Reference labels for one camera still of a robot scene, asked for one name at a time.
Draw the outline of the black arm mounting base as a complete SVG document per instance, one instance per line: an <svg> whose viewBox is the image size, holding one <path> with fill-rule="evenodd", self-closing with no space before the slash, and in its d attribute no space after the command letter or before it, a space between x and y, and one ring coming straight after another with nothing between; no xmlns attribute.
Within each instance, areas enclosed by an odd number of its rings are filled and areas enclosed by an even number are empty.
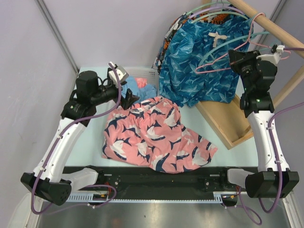
<svg viewBox="0 0 304 228"><path fill-rule="evenodd" d="M205 167L167 174L140 167L101 167L94 188L72 193L68 202L112 203L222 203L236 196L227 167Z"/></svg>

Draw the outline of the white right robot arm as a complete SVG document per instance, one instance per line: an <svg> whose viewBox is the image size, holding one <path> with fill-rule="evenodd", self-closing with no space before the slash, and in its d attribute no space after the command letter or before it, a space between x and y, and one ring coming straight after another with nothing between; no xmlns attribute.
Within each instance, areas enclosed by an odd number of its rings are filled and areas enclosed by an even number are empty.
<svg viewBox="0 0 304 228"><path fill-rule="evenodd" d="M274 122L275 109L269 93L277 74L280 54L229 50L228 56L231 69L240 76L244 87L240 108L253 131L258 171L228 169L227 174L219 178L219 185L223 190L231 190L238 185L251 198L285 198L299 182L299 175L290 170L281 150Z"/></svg>

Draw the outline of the pink shark print shorts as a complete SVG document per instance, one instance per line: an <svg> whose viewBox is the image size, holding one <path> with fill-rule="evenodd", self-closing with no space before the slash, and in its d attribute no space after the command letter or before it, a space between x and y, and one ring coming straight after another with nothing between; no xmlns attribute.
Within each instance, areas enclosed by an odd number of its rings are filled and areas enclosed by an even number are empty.
<svg viewBox="0 0 304 228"><path fill-rule="evenodd" d="M177 174L209 163L217 147L181 123L178 106L158 96L109 114L102 157Z"/></svg>

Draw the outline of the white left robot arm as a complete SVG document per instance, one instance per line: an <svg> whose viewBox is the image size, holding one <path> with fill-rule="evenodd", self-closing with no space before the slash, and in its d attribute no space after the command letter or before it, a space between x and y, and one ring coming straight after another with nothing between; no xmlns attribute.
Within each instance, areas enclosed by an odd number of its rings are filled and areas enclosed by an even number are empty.
<svg viewBox="0 0 304 228"><path fill-rule="evenodd" d="M105 184L102 171L87 166L80 171L64 174L64 167L80 135L93 118L98 118L96 107L115 101L115 107L129 108L139 98L130 89L121 95L121 86L126 84L128 73L121 66L109 68L106 79L101 80L95 71L83 71L69 101L61 113L57 132L40 163L33 172L25 172L21 183L30 191L31 201L35 197L58 206L64 204L70 194L87 186L95 190Z"/></svg>

